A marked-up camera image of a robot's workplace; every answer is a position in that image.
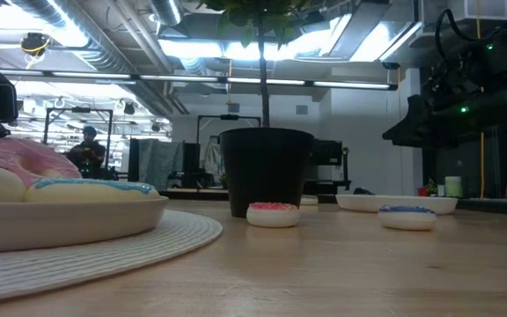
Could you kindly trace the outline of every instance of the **blue sprinkles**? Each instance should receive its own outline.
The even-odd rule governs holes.
[[[391,205],[385,205],[381,207],[379,212],[419,212],[430,214],[434,213],[431,209],[420,206],[391,206]]]
[[[130,183],[126,181],[102,181],[102,180],[88,180],[88,179],[42,179],[34,183],[36,189],[41,189],[53,184],[99,184],[106,185],[119,190],[138,190],[143,194],[148,195],[155,188],[152,185],[143,183]]]

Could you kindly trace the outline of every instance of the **woven placemat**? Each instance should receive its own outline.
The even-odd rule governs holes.
[[[0,299],[47,291],[163,261],[216,239],[215,220],[165,211],[150,232],[74,247],[0,254]]]

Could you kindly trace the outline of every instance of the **pink sprinkles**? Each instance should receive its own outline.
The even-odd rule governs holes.
[[[257,210],[297,210],[297,206],[290,203],[250,203],[250,208]]]

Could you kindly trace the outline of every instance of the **wooden table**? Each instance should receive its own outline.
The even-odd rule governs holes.
[[[291,229],[220,221],[217,241],[119,276],[0,303],[0,316],[507,316],[507,216],[458,211],[434,232],[382,228],[333,205]]]

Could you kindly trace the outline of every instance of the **white wall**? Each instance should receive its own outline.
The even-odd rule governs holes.
[[[187,107],[190,115],[177,116],[173,118],[174,142],[194,143],[196,139],[197,115],[220,115],[227,114],[226,96],[211,95],[207,98],[201,96],[181,96],[181,101]],[[259,116],[261,117],[261,97],[258,95],[234,95],[232,102],[240,104],[239,115]],[[271,127],[298,129],[314,136],[319,134],[320,107],[319,103],[312,102],[310,96],[271,96],[269,99],[269,118]],[[307,115],[297,115],[297,105],[307,105]],[[202,126],[209,119],[202,119]],[[201,130],[201,144],[206,144],[211,136],[217,136],[220,133],[237,128],[247,128],[250,125],[244,121],[223,122],[213,119]]]
[[[352,189],[382,195],[414,195],[422,183],[421,152],[393,146],[382,134],[408,111],[407,97],[419,93],[419,71],[409,70],[399,92],[333,89],[320,102],[320,137],[349,147]],[[342,170],[328,168],[332,178]],[[326,174],[320,169],[320,177]]]

